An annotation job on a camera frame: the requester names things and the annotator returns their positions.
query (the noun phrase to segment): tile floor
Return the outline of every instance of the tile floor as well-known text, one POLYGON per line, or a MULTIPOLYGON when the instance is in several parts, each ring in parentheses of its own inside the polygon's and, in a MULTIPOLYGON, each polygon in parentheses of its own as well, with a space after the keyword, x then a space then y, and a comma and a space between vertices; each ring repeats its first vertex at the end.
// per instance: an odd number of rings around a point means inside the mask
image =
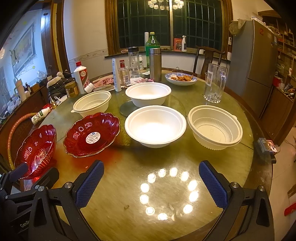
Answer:
MULTIPOLYGON (((286 137, 286 141, 296 145, 293 136, 296 137, 295 127, 292 128, 286 137)), ((282 143, 279 150, 280 152, 276 154, 276 164, 273 166, 269 196, 274 217, 275 241, 282 240, 296 218, 295 213, 284 216, 284 210, 296 202, 296 195, 291 197, 290 200, 287 195, 287 192, 296 184, 296 163, 294 163, 296 150, 286 142, 282 143)))

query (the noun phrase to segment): wooden chair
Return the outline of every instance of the wooden chair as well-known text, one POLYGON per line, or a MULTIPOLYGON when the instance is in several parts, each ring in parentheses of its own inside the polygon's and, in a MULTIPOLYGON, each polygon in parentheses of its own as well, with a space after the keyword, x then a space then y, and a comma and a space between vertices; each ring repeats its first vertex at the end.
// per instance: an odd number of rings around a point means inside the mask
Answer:
POLYGON ((213 56, 214 56, 214 53, 218 53, 220 54, 219 56, 219 60, 218 60, 218 65, 221 64, 221 59, 222 59, 222 55, 225 54, 225 52, 221 52, 217 49, 214 49, 214 48, 210 48, 210 47, 198 47, 196 46, 197 48, 197 53, 196 53, 196 57, 195 57, 195 61, 194 61, 194 66, 193 66, 193 73, 195 73, 196 71, 196 65, 197 65, 197 60, 198 60, 198 56, 200 54, 200 50, 205 50, 205 60, 204 60, 204 63, 202 65, 202 70, 200 72, 200 76, 202 79, 205 79, 205 72, 207 72, 207 69, 209 67, 209 63, 212 63, 213 61, 213 56))

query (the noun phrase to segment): chandelier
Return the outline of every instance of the chandelier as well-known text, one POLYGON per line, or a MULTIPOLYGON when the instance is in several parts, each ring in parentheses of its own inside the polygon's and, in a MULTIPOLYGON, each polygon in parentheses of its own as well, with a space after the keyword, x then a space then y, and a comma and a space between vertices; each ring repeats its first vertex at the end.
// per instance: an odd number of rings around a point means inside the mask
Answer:
MULTIPOLYGON (((182 8, 184 6, 184 1, 180 1, 180 0, 173 0, 174 1, 174 5, 173 5, 173 10, 176 10, 178 8, 182 8)), ((160 3, 160 6, 158 6, 156 3, 157 3, 157 0, 151 0, 151 1, 148 1, 148 5, 150 8, 154 8, 154 9, 160 9, 160 10, 164 10, 165 9, 165 6, 162 5, 163 3, 163 0, 158 0, 158 2, 160 3)))

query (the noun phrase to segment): red plate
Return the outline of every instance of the red plate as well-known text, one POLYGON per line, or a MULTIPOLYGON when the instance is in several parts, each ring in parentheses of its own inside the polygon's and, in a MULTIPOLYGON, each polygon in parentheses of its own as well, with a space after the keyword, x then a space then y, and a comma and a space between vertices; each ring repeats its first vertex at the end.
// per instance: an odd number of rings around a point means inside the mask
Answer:
POLYGON ((56 143, 57 132, 53 125, 41 126, 24 140, 15 159, 15 167, 23 162, 29 166, 22 179, 39 177, 55 164, 56 161, 52 157, 56 143))
POLYGON ((112 144, 120 129, 119 119, 111 113, 87 115, 67 131, 65 151, 74 157, 95 155, 112 144))

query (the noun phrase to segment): refrigerator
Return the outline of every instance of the refrigerator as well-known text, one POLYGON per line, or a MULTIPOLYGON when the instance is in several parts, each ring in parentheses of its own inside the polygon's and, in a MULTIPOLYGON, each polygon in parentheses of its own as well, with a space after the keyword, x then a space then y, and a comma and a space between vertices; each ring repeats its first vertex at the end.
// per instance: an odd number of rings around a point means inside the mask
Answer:
POLYGON ((251 20, 233 37, 226 86, 260 118, 271 94, 276 69, 277 37, 261 23, 251 20))

